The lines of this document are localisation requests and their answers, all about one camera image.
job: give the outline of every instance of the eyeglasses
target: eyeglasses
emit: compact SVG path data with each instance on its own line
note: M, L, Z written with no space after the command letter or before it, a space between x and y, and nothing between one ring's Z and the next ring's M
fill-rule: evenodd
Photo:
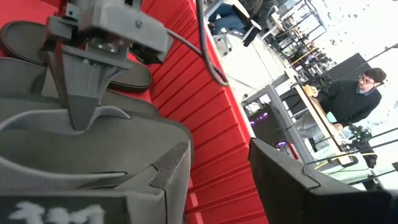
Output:
M359 76L359 80L362 80L365 84L373 84L374 81L370 78L366 78L364 75Z

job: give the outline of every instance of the white label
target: white label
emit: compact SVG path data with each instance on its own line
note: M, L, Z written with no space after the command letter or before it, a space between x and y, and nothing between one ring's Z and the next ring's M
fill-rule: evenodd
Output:
M18 211L9 215L10 220L25 220L26 224L104 224L104 210L100 205L90 205L89 207L69 213L67 209L57 207L45 209L40 205L31 202L20 202L16 205Z

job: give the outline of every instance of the jeans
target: jeans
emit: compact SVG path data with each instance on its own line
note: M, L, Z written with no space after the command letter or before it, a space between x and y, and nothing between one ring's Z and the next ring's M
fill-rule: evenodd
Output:
M212 32L213 35L219 34L222 28L241 30L245 27L238 15L234 12L232 5L225 3L216 9L216 11L209 17L208 21L215 23L214 30Z
M294 126L302 139L313 138L318 150L329 146L328 142L325 141L325 136L310 112L305 112L301 118L294 123Z

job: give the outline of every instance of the cup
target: cup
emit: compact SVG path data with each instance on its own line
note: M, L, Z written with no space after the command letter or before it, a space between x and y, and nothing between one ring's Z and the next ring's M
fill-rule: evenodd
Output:
M305 85L305 86L304 86L304 92L305 92L305 94L307 94L307 96L309 96L309 97L313 96L313 91L312 91L310 85Z
M335 123L337 122L337 119L335 118L335 115L333 115L331 112L326 114L326 118L328 119L329 122Z

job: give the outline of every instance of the gray robotic arm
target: gray robotic arm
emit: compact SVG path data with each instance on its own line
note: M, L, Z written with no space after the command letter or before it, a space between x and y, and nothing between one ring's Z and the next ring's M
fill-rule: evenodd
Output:
M42 55L77 131L88 128L111 79L133 69L129 49L145 64L166 58L172 38L162 23L139 10L139 3L68 0L47 19Z

